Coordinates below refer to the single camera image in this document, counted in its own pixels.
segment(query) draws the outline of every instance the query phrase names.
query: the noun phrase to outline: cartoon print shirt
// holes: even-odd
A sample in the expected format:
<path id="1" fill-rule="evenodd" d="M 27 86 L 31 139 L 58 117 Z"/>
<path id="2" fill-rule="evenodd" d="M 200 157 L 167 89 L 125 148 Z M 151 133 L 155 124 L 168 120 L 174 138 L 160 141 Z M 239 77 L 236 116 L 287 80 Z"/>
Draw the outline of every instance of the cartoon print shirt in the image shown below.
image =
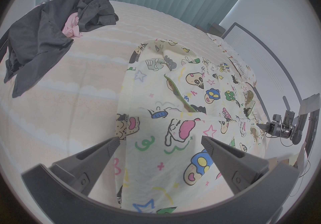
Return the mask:
<path id="1" fill-rule="evenodd" d="M 117 200 L 123 209 L 179 212 L 215 191 L 224 179 L 201 145 L 203 135 L 264 156 L 257 120 L 246 118 L 235 102 L 245 104 L 244 94 L 230 94 L 234 101 L 227 100 L 229 90 L 223 85 L 204 82 L 203 77 L 214 74 L 211 80 L 217 85 L 218 79 L 233 82 L 228 64 L 214 66 L 185 46 L 160 39 L 142 43 L 130 62 L 115 131 L 121 137 L 114 155 Z"/>

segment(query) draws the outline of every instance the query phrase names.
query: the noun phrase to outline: pink tongue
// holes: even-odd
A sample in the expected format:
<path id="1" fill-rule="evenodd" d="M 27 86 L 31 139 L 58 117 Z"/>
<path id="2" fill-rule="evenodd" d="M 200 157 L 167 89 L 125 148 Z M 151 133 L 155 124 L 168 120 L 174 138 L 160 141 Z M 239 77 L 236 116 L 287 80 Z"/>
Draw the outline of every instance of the pink tongue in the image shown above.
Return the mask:
<path id="1" fill-rule="evenodd" d="M 130 117 L 130 118 L 129 118 L 129 122 L 130 122 L 129 129 L 130 129 L 130 130 L 133 130 L 133 129 L 135 128 L 135 126 L 136 126 L 136 120 L 135 120 L 135 118 Z"/>
<path id="2" fill-rule="evenodd" d="M 194 121 L 184 121 L 179 128 L 179 137 L 186 139 L 189 136 L 190 131 L 195 127 Z"/>
<path id="3" fill-rule="evenodd" d="M 191 173 L 190 175 L 188 175 L 188 180 L 189 181 L 195 181 L 194 173 Z"/>

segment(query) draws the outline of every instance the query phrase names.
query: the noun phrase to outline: wall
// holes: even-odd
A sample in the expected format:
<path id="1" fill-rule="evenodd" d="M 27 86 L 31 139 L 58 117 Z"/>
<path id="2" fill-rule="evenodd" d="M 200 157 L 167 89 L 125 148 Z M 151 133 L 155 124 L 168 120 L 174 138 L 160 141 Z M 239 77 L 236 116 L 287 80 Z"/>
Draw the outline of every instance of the wall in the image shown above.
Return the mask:
<path id="1" fill-rule="evenodd" d="M 0 37 L 10 28 L 10 26 L 23 15 L 35 7 L 36 0 L 14 0 L 0 27 Z"/>
<path id="2" fill-rule="evenodd" d="M 275 53 L 292 76 L 302 98 L 321 92 L 321 24 L 308 0 L 239 0 L 220 25 L 228 29 L 234 22 Z M 320 161 L 320 129 L 319 125 L 309 159 L 311 168 L 298 180 L 291 193 L 296 195 L 287 199 L 282 215 L 303 192 Z"/>

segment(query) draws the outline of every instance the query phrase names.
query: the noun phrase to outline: pile of clothes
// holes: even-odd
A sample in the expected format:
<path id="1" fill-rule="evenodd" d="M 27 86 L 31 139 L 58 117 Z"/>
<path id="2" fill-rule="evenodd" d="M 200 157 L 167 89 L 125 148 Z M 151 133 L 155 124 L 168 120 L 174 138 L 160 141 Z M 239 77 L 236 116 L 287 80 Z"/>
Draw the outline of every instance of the pile of clothes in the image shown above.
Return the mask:
<path id="1" fill-rule="evenodd" d="M 0 60 L 9 51 L 4 82 L 17 74 L 12 97 L 21 96 L 57 64 L 70 49 L 71 37 L 118 20 L 109 0 L 43 0 L 0 40 Z"/>

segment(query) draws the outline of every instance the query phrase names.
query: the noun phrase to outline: mattress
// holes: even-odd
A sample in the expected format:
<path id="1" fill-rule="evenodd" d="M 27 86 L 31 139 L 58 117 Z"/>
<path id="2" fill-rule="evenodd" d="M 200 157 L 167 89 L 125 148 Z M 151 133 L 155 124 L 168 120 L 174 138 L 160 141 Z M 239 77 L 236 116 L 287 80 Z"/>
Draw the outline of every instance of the mattress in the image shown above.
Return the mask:
<path id="1" fill-rule="evenodd" d="M 74 38 L 58 64 L 21 97 L 12 98 L 14 78 L 0 83 L 1 170 L 20 200 L 45 223 L 48 219 L 29 195 L 21 173 L 39 163 L 51 166 L 114 136 L 118 97 L 135 47 L 148 39 L 163 38 L 186 45 L 217 65 L 228 61 L 206 33 L 189 24 L 139 5 L 111 3 L 119 16 L 117 24 Z M 1 78 L 7 58 L 0 63 Z M 253 112 L 267 121 L 258 100 Z M 116 167 L 113 160 L 108 163 L 89 197 L 118 206 Z M 211 203 L 229 196 L 232 194 L 217 195 Z"/>

